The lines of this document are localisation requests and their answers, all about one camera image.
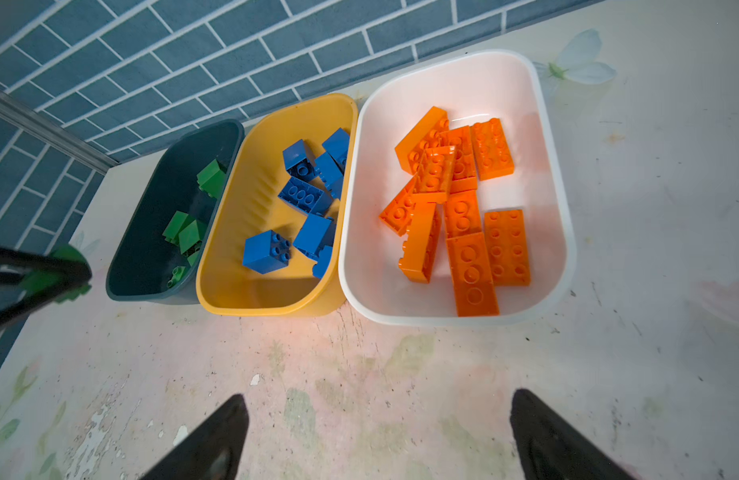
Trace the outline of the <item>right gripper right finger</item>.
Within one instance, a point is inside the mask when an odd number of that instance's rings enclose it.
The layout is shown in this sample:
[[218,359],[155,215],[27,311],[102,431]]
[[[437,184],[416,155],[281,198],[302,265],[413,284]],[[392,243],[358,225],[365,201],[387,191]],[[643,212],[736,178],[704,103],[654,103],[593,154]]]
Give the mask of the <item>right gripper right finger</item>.
[[625,469],[527,389],[513,394],[509,421],[527,479],[631,478]]

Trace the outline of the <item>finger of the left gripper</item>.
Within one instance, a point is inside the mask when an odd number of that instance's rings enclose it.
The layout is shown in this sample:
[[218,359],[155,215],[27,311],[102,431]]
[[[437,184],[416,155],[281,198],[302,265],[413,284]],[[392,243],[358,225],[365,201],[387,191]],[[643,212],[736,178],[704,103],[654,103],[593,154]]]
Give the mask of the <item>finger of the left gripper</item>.
[[0,330],[16,323],[18,320],[26,319],[31,314],[51,303],[62,303],[65,300],[74,300],[85,294],[85,286],[77,285],[71,288],[67,285],[54,285],[34,295],[28,296],[9,308],[0,310]]
[[66,245],[50,255],[39,255],[0,246],[0,285],[18,285],[33,273],[53,274],[74,285],[92,278],[92,270],[80,252]]

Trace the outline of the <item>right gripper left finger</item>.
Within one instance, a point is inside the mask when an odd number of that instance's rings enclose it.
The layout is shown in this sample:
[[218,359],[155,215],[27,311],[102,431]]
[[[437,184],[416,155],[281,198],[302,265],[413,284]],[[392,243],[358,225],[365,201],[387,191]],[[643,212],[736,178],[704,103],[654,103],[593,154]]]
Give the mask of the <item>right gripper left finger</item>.
[[235,394],[143,479],[235,479],[249,426],[244,396]]

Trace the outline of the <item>dark teal plastic bin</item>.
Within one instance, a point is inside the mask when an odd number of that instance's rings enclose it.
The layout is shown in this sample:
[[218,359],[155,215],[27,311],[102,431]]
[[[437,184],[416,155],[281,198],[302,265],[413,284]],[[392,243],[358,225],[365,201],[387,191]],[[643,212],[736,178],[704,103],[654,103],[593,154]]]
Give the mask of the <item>dark teal plastic bin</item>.
[[[160,158],[123,236],[107,275],[109,298],[119,302],[192,305],[199,302],[196,279],[199,263],[189,266],[179,245],[167,242],[163,231],[176,211],[207,224],[205,242],[220,200],[199,190],[197,174],[217,159],[231,173],[245,139],[238,120],[222,120],[190,132]],[[180,284],[169,289],[177,266],[186,266]]]

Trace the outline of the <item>yellow plastic bin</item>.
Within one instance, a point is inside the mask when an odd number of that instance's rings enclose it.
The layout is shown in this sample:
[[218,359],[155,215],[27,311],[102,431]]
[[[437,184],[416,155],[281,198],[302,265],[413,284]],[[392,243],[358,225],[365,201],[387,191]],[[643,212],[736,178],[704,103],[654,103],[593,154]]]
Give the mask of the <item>yellow plastic bin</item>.
[[[211,313],[238,317],[329,314],[346,301],[338,274],[347,189],[324,217],[336,222],[333,255],[323,279],[313,276],[317,261],[294,247],[307,215],[291,208],[279,193],[292,177],[283,151],[300,139],[315,157],[338,128],[351,135],[354,152],[357,103],[345,94],[329,94],[266,116],[244,140],[221,200],[200,262],[197,288],[201,304]],[[259,274],[243,266],[245,242],[274,230],[291,242],[287,267]]]

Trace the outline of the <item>white plastic bin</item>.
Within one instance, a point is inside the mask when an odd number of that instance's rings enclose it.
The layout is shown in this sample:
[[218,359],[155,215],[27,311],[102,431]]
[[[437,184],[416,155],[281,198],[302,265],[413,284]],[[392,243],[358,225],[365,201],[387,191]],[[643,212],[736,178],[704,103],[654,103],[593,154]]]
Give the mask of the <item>white plastic bin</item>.
[[[395,146],[432,107],[457,128],[497,118],[515,172],[483,182],[483,211],[519,208],[525,215],[531,284],[497,290],[499,314],[461,317],[447,256],[435,260],[429,284],[399,271],[401,238],[379,221],[381,210],[409,182]],[[361,109],[344,195],[339,278],[349,304],[369,320],[415,327],[497,327],[537,318],[567,291],[577,247],[561,167],[539,76],[525,56],[509,50],[469,52],[399,74]]]

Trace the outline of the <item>long blue lego brick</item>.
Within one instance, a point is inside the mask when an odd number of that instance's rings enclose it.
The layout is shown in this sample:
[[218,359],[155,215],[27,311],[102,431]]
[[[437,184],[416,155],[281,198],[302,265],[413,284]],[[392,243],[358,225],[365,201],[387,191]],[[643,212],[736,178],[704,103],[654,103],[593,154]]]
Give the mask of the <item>long blue lego brick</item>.
[[279,193],[279,198],[305,215],[325,216],[334,202],[330,192],[297,177],[290,178]]

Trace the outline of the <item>orange L-shaped lego brick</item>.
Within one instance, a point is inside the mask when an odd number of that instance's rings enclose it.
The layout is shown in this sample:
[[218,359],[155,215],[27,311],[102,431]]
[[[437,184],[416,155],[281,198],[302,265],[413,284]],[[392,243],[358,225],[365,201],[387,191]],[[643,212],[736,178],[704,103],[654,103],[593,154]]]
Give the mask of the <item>orange L-shaped lego brick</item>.
[[485,242],[495,286],[531,284],[527,232],[521,209],[487,212]]

